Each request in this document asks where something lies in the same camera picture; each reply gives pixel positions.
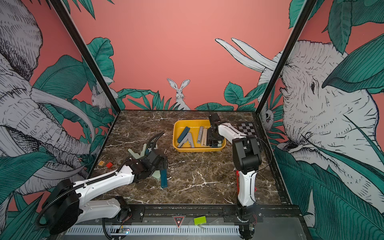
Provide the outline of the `beige pliers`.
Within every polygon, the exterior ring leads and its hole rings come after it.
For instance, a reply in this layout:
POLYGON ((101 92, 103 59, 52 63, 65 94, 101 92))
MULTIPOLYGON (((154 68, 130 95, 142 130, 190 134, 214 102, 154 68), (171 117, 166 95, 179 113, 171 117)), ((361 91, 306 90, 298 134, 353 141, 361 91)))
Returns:
POLYGON ((202 139, 201 139, 201 146, 207 146, 207 136, 208 136, 208 129, 203 129, 202 139))

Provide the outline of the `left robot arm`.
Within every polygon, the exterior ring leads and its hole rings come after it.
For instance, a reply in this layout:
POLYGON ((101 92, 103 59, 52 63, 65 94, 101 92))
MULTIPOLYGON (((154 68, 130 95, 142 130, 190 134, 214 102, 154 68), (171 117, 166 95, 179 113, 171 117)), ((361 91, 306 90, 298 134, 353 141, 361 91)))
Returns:
POLYGON ((138 160, 126 160, 110 173, 74 183, 63 180, 43 204, 35 226, 37 229, 48 229, 51 235, 58 235, 75 224, 89 220, 117 218, 123 223, 133 216, 123 197, 116 196, 104 201, 96 201, 95 198, 167 168, 167 156, 154 149, 138 160))

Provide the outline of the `grey pliers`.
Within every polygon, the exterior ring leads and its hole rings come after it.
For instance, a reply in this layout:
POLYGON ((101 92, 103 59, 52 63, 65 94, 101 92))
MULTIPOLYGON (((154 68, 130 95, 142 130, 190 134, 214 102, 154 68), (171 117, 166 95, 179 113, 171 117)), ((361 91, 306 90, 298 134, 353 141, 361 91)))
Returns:
POLYGON ((201 144, 202 136, 203 136, 203 131, 204 131, 204 127, 203 127, 203 126, 200 126, 200 128, 199 128, 199 134, 198 134, 198 140, 197 140, 197 143, 198 143, 198 144, 201 144))
POLYGON ((193 136, 191 133, 187 133, 186 136, 179 143, 178 148, 181 148, 184 144, 189 143, 191 148, 194 148, 193 136))

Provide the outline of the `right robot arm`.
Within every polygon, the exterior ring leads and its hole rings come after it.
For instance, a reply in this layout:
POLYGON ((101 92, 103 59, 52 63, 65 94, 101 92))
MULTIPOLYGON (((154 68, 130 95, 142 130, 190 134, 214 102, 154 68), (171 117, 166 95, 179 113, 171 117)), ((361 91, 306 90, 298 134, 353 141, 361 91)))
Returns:
POLYGON ((246 135, 230 123, 221 121, 217 113, 210 113, 209 121, 214 140, 225 138, 232 144, 233 162, 239 171, 239 204, 242 207, 252 206, 256 202, 255 182, 262 162, 257 137, 246 135))

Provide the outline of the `yellow plastic storage tray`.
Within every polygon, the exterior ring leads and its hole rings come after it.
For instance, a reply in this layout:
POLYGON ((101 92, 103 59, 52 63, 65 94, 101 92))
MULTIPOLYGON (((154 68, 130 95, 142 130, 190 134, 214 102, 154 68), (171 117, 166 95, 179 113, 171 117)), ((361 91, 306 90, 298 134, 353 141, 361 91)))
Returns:
POLYGON ((172 139, 172 144, 173 147, 178 151, 178 152, 218 152, 221 151, 223 148, 217 147, 217 148, 212 148, 212 147, 207 147, 207 146, 201 146, 200 144, 197 143, 198 140, 198 134, 199 134, 199 128, 200 126, 203 126, 204 128, 208 129, 210 125, 210 121, 208 119, 194 119, 194 120, 179 120, 175 122, 174 124, 174 129, 173 129, 173 139, 172 139), (182 133, 183 129, 185 127, 190 128, 190 133, 193 136, 193 141, 194 141, 194 148, 190 147, 189 143, 184 144, 181 148, 178 148, 178 142, 177 139, 179 135, 182 133))

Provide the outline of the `black pliers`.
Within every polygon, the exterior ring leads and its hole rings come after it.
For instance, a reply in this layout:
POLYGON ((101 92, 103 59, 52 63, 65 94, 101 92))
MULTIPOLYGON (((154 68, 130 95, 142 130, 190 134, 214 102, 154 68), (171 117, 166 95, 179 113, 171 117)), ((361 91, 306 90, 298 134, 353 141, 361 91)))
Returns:
POLYGON ((210 147, 212 147, 212 148, 217 148, 217 147, 219 147, 219 145, 221 145, 222 144, 222 140, 218 140, 218 139, 216 139, 216 138, 210 138, 209 140, 208 140, 208 145, 210 146, 210 147))

